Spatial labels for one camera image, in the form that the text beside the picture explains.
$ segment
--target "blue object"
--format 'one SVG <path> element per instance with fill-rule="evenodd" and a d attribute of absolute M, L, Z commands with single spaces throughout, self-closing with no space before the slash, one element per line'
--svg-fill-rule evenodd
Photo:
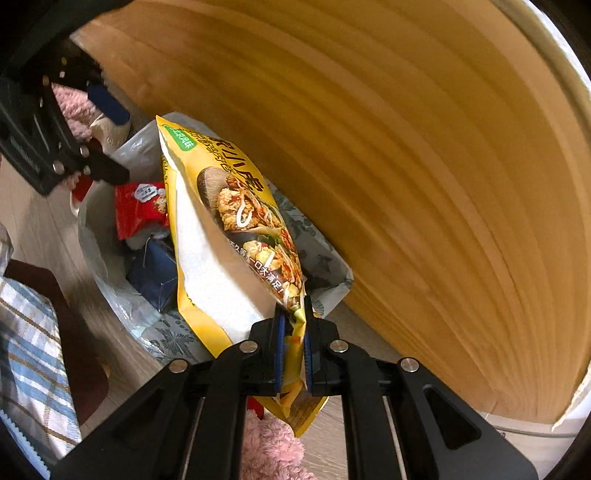
<path fill-rule="evenodd" d="M 129 112 L 113 97 L 103 85 L 89 85 L 88 99 L 96 105 L 115 125 L 125 125 L 130 118 Z"/>
<path fill-rule="evenodd" d="M 160 313 L 175 307 L 177 262 L 170 242 L 149 238 L 133 260 L 127 280 Z"/>
<path fill-rule="evenodd" d="M 283 350 L 285 343 L 285 312 L 282 311 L 279 317 L 277 328 L 277 349 L 275 350 L 275 388 L 281 391 L 283 383 Z"/>

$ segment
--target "wooden floor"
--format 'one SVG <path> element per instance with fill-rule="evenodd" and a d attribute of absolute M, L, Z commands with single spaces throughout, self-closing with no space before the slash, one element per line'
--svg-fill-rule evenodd
<path fill-rule="evenodd" d="M 68 192 L 57 189 L 44 199 L 3 162 L 0 205 L 0 222 L 11 235 L 14 258 L 52 270 L 71 307 L 85 319 L 99 355 L 112 368 L 109 396 L 82 426 L 83 436 L 88 435 L 160 366 L 122 327 L 88 272 L 78 244 L 76 219 L 69 210 Z M 340 305 L 329 318 L 337 323 L 343 338 L 364 347 L 371 355 L 389 361 L 399 358 L 394 348 L 345 305 Z M 523 424 L 511 427 L 505 422 L 507 438 L 534 461 L 540 474 L 545 475 L 566 451 L 574 433 L 568 429 L 551 433 L 548 426 L 541 426 L 538 433 L 532 434 L 532 428 Z M 328 402 L 303 441 L 306 445 L 304 465 L 319 480 L 348 477 L 338 398 Z"/>

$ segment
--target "plaid fabric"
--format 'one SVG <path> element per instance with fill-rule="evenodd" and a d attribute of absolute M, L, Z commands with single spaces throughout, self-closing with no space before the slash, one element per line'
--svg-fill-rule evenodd
<path fill-rule="evenodd" d="M 11 254 L 8 232 L 0 224 L 0 275 L 4 274 Z M 48 466 L 82 441 L 55 311 L 45 297 L 3 277 L 0 278 L 0 410 L 0 419 L 4 415 L 8 417 L 13 423 L 11 429 L 16 427 Z M 28 458 L 35 465 L 35 459 Z"/>

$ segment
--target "metal screw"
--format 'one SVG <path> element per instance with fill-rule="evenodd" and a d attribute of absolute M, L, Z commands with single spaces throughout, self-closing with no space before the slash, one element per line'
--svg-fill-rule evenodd
<path fill-rule="evenodd" d="M 178 358 L 170 362 L 168 369 L 174 374 L 181 374 L 187 369 L 188 366 L 189 364 L 186 360 Z"/>
<path fill-rule="evenodd" d="M 402 361 L 400 362 L 400 366 L 405 372 L 411 374 L 418 370 L 419 364 L 414 358 L 407 357 L 402 359 Z"/>
<path fill-rule="evenodd" d="M 343 353 L 349 349 L 349 344 L 344 340 L 333 340 L 329 347 L 333 352 Z"/>
<path fill-rule="evenodd" d="M 66 168 L 64 167 L 64 164 L 62 162 L 56 160 L 53 163 L 53 171 L 56 172 L 58 175 L 63 175 L 66 171 Z"/>
<path fill-rule="evenodd" d="M 253 353 L 256 352 L 258 348 L 258 343 L 254 340 L 246 340 L 240 344 L 240 351 L 242 353 Z"/>

